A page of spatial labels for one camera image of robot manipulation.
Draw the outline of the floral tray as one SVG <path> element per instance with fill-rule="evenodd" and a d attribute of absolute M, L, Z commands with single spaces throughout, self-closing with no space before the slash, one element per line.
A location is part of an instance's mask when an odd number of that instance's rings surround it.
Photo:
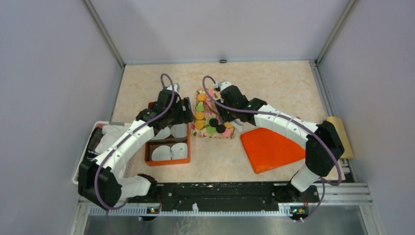
<path fill-rule="evenodd" d="M 194 122 L 191 134 L 196 138 L 231 140 L 235 136 L 235 128 L 219 117 L 215 101 L 220 94 L 214 89 L 197 90 L 193 105 Z"/>

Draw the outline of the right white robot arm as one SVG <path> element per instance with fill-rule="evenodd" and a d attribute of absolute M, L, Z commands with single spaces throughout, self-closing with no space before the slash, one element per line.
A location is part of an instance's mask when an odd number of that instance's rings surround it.
<path fill-rule="evenodd" d="M 265 128 L 293 141 L 305 150 L 305 164 L 291 178 L 287 196 L 294 202 L 307 195 L 307 189 L 317 180 L 326 182 L 325 177 L 335 168 L 338 186 L 342 172 L 338 160 L 345 149 L 335 125 L 330 121 L 313 123 L 281 112 L 266 101 L 253 98 L 248 100 L 240 89 L 228 81 L 214 83 L 220 93 L 215 105 L 222 121 L 232 124 L 249 123 Z"/>

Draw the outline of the orange cookie box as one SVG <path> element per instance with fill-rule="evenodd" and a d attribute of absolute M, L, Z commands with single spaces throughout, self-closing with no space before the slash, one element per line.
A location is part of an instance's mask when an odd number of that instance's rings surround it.
<path fill-rule="evenodd" d="M 148 166 L 180 165 L 191 161 L 190 124 L 169 124 L 145 144 Z"/>

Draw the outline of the metal tongs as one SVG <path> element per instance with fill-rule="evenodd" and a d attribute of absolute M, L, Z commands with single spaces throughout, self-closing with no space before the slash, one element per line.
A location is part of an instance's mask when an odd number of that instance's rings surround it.
<path fill-rule="evenodd" d="M 243 131 L 243 125 L 239 122 L 239 121 L 237 121 L 237 120 L 233 120 L 233 121 L 231 121 L 230 122 L 230 124 L 235 128 L 235 129 L 237 129 L 237 130 L 239 130 L 240 132 L 242 132 Z"/>

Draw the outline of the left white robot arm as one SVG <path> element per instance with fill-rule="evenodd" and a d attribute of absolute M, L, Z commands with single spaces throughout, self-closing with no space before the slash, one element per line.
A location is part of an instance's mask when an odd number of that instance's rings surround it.
<path fill-rule="evenodd" d="M 116 210 L 120 200 L 139 196 L 152 202 L 157 196 L 155 179 L 139 174 L 119 174 L 135 153 L 169 125 L 189 123 L 193 114 L 189 98 L 181 98 L 177 83 L 163 87 L 157 101 L 142 110 L 127 131 L 107 150 L 93 159 L 85 158 L 78 168 L 78 193 L 102 209 Z"/>

